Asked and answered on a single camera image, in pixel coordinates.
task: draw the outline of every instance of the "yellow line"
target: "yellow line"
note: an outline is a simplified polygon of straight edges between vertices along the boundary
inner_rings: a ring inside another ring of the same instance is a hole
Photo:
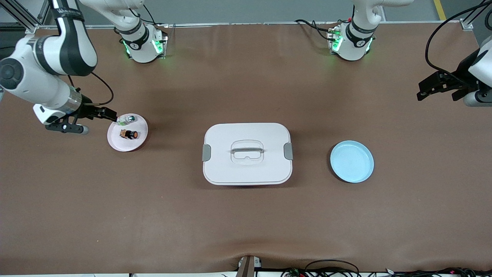
[[[444,14],[444,10],[442,9],[441,0],[434,0],[435,9],[437,10],[437,14],[439,15],[440,20],[446,20],[446,15]]]

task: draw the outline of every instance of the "container lid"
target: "container lid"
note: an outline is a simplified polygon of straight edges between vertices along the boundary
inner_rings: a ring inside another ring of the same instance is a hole
[[[267,185],[292,173],[292,145],[279,123],[217,124],[205,134],[203,175],[215,185]]]
[[[374,170],[374,159],[363,144],[346,140],[337,144],[330,155],[335,174],[351,183],[367,180]]]

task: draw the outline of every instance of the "gray circular joint cap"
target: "gray circular joint cap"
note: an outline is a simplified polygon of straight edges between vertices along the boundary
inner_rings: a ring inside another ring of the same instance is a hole
[[[15,89],[24,77],[24,68],[19,61],[7,58],[0,61],[0,85],[5,89]]]

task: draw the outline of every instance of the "clear plastic bottle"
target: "clear plastic bottle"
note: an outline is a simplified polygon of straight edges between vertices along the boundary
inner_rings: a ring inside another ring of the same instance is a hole
[[[133,115],[120,116],[116,120],[116,124],[118,124],[120,126],[126,126],[132,122],[135,122],[136,120],[137,120],[137,118]]]

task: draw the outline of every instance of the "lid handle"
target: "lid handle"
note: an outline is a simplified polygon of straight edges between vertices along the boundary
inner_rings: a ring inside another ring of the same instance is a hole
[[[233,148],[231,150],[231,153],[236,153],[236,152],[260,152],[263,153],[265,150],[260,147],[243,147],[243,148]]]

